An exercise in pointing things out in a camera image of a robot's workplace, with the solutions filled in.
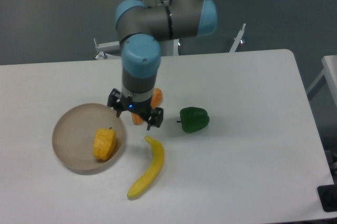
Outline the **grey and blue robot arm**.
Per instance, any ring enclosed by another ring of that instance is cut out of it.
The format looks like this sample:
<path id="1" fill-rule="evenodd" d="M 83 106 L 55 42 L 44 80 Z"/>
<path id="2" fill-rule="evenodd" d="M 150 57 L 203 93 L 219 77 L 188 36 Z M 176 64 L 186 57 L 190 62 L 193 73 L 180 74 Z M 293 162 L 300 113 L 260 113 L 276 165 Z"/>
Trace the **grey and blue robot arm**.
<path id="1" fill-rule="evenodd" d="M 168 0 L 151 6 L 145 0 L 125 0 L 115 11 L 122 59 L 122 88 L 114 89 L 108 106 L 118 115 L 129 111 L 149 127 L 160 127 L 162 108 L 151 101 L 161 62 L 160 43 L 213 33 L 217 10 L 212 0 Z"/>

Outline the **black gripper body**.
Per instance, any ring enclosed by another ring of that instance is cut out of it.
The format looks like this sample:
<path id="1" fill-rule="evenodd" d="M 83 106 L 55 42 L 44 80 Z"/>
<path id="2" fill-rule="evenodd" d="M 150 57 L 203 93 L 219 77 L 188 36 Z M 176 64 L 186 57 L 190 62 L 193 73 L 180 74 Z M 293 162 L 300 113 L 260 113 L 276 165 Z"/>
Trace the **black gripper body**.
<path id="1" fill-rule="evenodd" d="M 124 96 L 121 94 L 121 109 L 120 114 L 124 111 L 129 111 L 139 115 L 142 119 L 149 119 L 155 114 L 155 110 L 151 106 L 152 95 L 149 95 L 143 101 L 136 101 L 133 96 Z"/>

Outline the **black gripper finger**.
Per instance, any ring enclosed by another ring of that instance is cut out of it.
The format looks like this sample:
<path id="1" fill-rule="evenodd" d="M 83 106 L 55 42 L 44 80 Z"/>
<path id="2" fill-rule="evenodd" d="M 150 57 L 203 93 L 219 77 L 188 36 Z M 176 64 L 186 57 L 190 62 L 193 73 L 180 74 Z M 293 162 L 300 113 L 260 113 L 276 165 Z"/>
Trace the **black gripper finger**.
<path id="1" fill-rule="evenodd" d="M 117 118 L 123 112 L 123 104 L 121 102 L 122 94 L 117 89 L 112 89 L 108 96 L 107 106 L 116 111 Z"/>
<path id="2" fill-rule="evenodd" d="M 147 129 L 150 130 L 151 127 L 160 128 L 164 117 L 164 109 L 161 107 L 152 108 L 149 116 L 145 120 L 147 122 Z"/>

